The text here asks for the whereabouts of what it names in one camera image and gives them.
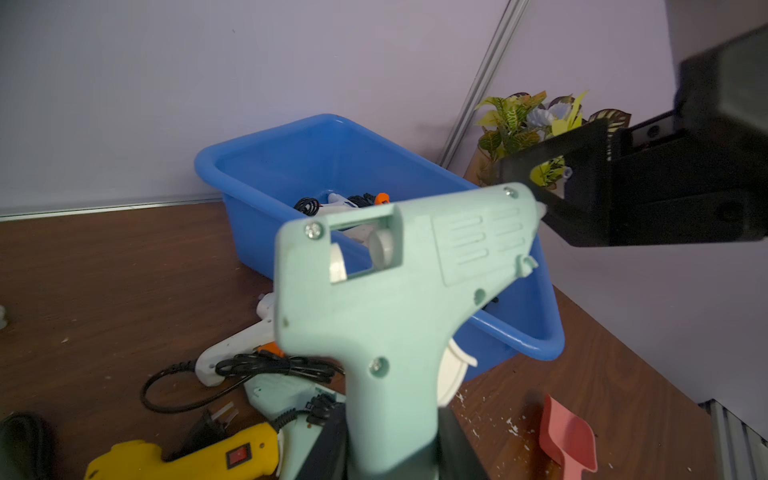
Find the yellow glue gun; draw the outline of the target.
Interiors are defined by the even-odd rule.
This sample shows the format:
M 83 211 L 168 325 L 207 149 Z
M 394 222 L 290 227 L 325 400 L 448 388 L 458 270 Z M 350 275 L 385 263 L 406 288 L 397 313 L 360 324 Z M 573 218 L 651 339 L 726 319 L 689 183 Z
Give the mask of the yellow glue gun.
M 276 472 L 278 433 L 267 423 L 173 461 L 162 449 L 143 440 L 114 445 L 90 462 L 87 479 L 259 479 Z

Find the small mint glue gun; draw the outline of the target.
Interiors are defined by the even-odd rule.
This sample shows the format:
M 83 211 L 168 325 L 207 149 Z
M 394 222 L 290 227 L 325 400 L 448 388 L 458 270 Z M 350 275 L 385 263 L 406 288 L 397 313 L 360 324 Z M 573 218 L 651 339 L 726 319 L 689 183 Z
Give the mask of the small mint glue gun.
M 254 376 L 245 383 L 254 407 L 278 432 L 279 479 L 296 479 L 319 438 L 330 411 L 343 394 L 305 378 L 281 374 Z

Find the pink plastic scoop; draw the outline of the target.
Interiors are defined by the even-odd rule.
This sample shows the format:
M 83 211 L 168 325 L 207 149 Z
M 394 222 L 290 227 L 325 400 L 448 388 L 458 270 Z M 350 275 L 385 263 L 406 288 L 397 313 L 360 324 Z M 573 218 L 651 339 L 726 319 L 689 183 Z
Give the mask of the pink plastic scoop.
M 592 428 L 550 394 L 544 400 L 539 445 L 561 467 L 563 480 L 581 480 L 584 472 L 598 471 Z

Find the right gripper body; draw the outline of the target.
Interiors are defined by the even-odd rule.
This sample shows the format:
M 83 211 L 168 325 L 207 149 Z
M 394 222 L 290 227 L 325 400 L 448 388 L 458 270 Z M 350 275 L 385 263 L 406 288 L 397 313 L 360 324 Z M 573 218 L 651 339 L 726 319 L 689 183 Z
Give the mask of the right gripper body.
M 611 246 L 767 235 L 767 28 L 684 60 L 673 109 L 620 135 Z

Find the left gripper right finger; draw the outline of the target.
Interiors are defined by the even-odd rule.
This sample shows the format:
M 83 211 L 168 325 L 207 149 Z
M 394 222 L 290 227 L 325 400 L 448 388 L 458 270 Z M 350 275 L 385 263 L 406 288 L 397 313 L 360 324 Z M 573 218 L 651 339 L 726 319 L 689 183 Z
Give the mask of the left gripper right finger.
M 488 480 L 489 477 L 454 412 L 438 409 L 438 469 L 440 480 Z

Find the potted green plant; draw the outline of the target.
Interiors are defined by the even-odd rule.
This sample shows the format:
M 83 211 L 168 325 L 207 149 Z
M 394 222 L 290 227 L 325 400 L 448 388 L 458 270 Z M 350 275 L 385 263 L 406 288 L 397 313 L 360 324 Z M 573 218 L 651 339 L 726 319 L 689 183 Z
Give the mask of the potted green plant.
M 602 109 L 586 116 L 583 100 L 583 95 L 548 100 L 545 91 L 486 97 L 476 106 L 487 111 L 476 122 L 482 135 L 464 178 L 489 186 L 497 181 L 497 163 L 511 154 L 601 119 L 608 122 L 609 136 L 630 125 L 631 114 L 620 109 Z

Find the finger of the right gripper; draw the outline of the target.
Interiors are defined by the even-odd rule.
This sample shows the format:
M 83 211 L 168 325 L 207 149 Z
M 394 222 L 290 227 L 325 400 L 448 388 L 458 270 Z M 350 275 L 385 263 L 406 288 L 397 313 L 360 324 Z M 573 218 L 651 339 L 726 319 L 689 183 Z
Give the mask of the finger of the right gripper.
M 543 217 L 574 247 L 609 244 L 608 121 L 598 119 L 497 163 L 499 183 L 519 182 L 547 207 Z

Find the blue plastic storage box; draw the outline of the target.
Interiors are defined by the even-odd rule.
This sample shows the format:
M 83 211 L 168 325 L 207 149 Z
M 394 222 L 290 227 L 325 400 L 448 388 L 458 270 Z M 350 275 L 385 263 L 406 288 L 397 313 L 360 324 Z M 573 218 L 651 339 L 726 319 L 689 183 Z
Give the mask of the blue plastic storage box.
M 204 148 L 198 176 L 222 193 L 239 260 L 274 274 L 275 236 L 299 218 L 302 198 L 324 200 L 386 193 L 393 201 L 472 188 L 469 181 L 341 116 L 322 114 Z M 546 258 L 531 249 L 537 268 L 515 281 L 457 331 L 455 341 L 475 357 L 467 379 L 524 354 L 550 361 L 565 335 Z

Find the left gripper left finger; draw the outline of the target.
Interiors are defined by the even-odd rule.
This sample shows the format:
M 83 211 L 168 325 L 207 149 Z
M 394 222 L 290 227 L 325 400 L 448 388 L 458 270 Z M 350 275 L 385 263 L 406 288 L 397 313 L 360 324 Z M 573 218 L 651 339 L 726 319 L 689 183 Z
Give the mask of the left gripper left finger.
M 346 404 L 339 403 L 331 410 L 296 480 L 345 480 L 347 446 Z

